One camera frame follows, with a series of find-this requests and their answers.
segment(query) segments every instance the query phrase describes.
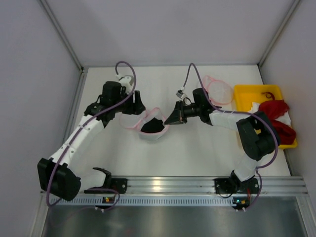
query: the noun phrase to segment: wall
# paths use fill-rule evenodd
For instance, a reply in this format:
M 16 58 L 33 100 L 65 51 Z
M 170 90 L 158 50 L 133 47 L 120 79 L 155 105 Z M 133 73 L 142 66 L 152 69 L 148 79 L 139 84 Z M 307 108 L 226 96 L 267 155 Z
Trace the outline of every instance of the wall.
M 35 0 L 0 8 L 0 236 L 26 236 L 39 205 L 37 162 L 61 144 L 79 71 Z
M 291 108 L 298 148 L 289 150 L 295 173 L 303 175 L 316 209 L 316 1 L 304 0 L 262 68 L 266 83 L 278 84 Z
M 85 66 L 257 64 L 292 0 L 47 0 Z

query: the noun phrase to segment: gray floor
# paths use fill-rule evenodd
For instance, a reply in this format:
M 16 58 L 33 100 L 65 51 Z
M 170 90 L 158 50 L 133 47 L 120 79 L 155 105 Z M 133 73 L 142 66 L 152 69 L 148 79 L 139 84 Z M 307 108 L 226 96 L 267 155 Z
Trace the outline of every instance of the gray floor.
M 56 206 L 50 210 L 43 237 L 304 237 L 294 198 L 260 198 L 246 213 L 230 207 Z

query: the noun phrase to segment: red cloth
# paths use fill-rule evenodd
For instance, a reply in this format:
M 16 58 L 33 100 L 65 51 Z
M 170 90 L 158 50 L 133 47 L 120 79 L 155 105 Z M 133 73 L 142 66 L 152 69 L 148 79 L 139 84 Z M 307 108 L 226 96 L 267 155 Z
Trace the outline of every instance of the red cloth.
M 263 102 L 259 106 L 259 110 L 263 111 L 271 120 L 272 126 L 280 136 L 281 144 L 283 145 L 293 144 L 296 138 L 296 132 L 288 125 L 276 121 L 275 119 L 284 115 L 289 109 L 289 106 L 284 102 L 284 100 L 269 100 Z

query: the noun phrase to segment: yellow bin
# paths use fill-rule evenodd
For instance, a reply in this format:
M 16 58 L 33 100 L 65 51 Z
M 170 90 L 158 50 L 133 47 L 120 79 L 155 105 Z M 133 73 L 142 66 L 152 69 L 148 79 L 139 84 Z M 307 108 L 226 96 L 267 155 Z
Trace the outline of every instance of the yellow bin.
M 252 102 L 262 103 L 269 100 L 263 92 L 271 92 L 276 100 L 282 100 L 282 93 L 277 85 L 235 85 L 234 99 L 238 111 L 249 111 Z M 297 141 L 292 145 L 279 145 L 281 149 L 296 148 Z

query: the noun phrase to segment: metal grate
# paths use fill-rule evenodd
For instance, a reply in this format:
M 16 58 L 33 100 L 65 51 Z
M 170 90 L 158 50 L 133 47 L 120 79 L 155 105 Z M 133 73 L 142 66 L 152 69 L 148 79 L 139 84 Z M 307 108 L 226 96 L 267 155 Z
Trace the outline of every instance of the metal grate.
M 103 197 L 76 197 L 61 200 L 58 205 L 112 205 L 103 203 Z M 234 206 L 233 198 L 220 197 L 121 197 L 118 206 Z

